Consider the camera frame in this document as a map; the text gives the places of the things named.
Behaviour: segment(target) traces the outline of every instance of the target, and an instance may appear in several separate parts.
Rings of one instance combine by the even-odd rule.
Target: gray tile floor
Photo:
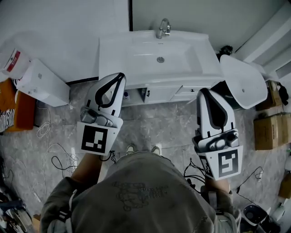
[[[81,159],[83,154],[76,147],[76,123],[80,118],[80,107],[83,105],[85,95],[94,82],[76,84],[71,86],[70,104],[61,107],[50,107],[49,145],[59,143],[69,154],[75,154]],[[240,143],[244,146],[244,158],[241,175],[230,178],[231,188],[235,190],[258,166],[264,168],[261,182],[252,176],[242,187],[240,194],[252,201],[267,206],[277,204],[277,193],[284,175],[284,164],[287,157],[287,146],[270,151],[254,150],[253,119],[257,116],[255,110],[240,110],[235,112],[236,127],[240,133]],[[191,138],[198,128],[196,122],[196,104],[186,102],[153,104],[145,106],[132,106],[122,108],[121,117],[124,120],[113,149],[116,157],[125,154],[129,143],[134,143],[138,150],[150,150],[153,146],[162,148],[164,157],[172,160],[180,172],[189,164],[190,158],[201,166],[195,153]],[[48,111],[37,109],[36,124],[43,124],[49,120]],[[7,170],[14,173],[12,187],[25,201],[30,213],[40,213],[43,203],[53,188],[62,179],[62,172],[51,163],[51,158],[57,156],[63,166],[69,157],[57,145],[53,145],[46,155],[48,147],[48,134],[43,138],[37,137],[38,128],[32,131],[5,133],[0,136],[1,154],[5,159]],[[109,160],[104,162],[101,169],[100,180],[105,177]],[[199,174],[193,168],[187,174]],[[7,179],[10,184],[12,176]],[[199,188],[201,183],[193,181]],[[249,202],[234,194],[234,203],[243,208]]]

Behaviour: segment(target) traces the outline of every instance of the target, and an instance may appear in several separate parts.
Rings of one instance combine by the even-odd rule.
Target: white toilet seat lid
[[[265,80],[256,68],[228,55],[221,56],[220,64],[226,84],[241,107],[249,109],[267,98]]]

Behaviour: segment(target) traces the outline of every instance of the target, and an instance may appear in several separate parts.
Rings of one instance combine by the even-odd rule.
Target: shoe
[[[159,147],[152,148],[151,152],[156,154],[156,155],[159,155],[159,156],[161,155],[161,151],[160,151]]]
[[[129,144],[126,148],[126,155],[130,155],[136,152],[135,145]]]

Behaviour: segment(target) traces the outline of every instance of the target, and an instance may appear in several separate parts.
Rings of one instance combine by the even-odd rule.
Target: cardboard box
[[[273,88],[272,83],[276,83],[276,82],[274,82],[274,81],[266,82],[267,89],[268,89],[268,96],[267,96],[265,101],[256,105],[257,111],[265,110],[265,109],[269,109],[271,107],[282,105],[282,100],[281,100],[280,95],[279,95],[279,90],[277,87]]]
[[[291,198],[291,173],[282,180],[278,196],[286,199]]]
[[[254,120],[256,150],[271,150],[291,142],[291,115],[279,113]]]

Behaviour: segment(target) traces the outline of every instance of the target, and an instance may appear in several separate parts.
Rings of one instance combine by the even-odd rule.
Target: white vanity cabinet
[[[149,87],[145,93],[145,104],[169,102],[180,86]]]
[[[191,101],[196,99],[202,88],[212,85],[155,86],[125,90],[129,98],[123,99],[122,106],[154,104],[176,101]]]
[[[128,95],[122,106],[191,101],[201,88],[224,80],[205,34],[172,30],[157,39],[154,30],[134,31],[106,35],[99,42],[99,78],[119,72],[126,76]]]

